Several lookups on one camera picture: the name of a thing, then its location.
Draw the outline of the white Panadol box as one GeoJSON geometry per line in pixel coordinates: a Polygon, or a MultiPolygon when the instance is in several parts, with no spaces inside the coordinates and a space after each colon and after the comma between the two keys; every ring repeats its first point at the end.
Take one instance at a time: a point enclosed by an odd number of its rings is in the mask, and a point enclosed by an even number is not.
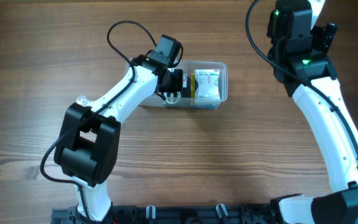
{"type": "Polygon", "coordinates": [[[187,73],[183,74],[183,85],[182,88],[187,88],[187,83],[188,83],[188,78],[187,78],[187,73]]]}

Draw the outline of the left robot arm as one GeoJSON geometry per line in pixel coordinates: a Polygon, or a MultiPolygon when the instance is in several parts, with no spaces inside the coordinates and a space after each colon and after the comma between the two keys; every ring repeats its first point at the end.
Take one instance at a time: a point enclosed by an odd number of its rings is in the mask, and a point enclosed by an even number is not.
{"type": "Polygon", "coordinates": [[[183,74],[172,69],[182,51],[179,41],[162,35],[153,50],[127,61],[129,70],[104,96],[87,105],[73,103],[66,110],[53,159],[75,186],[75,220],[112,219],[106,180],[116,164],[121,126],[154,93],[181,90],[183,74]]]}

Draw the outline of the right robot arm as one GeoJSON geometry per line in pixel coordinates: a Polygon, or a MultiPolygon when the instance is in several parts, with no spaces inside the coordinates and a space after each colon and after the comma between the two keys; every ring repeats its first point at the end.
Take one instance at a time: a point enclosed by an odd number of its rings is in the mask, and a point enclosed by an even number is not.
{"type": "Polygon", "coordinates": [[[317,26],[322,1],[277,1],[270,14],[268,61],[318,143],[331,193],[278,201],[286,223],[358,223],[358,130],[328,50],[335,24],[317,26]]]}

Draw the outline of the white medicine box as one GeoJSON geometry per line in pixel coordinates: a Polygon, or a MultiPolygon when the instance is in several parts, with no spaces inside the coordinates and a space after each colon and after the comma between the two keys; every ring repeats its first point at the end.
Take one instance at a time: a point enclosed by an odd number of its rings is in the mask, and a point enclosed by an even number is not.
{"type": "Polygon", "coordinates": [[[198,89],[196,90],[196,97],[198,99],[219,100],[219,70],[195,70],[196,81],[198,82],[198,89]]]}

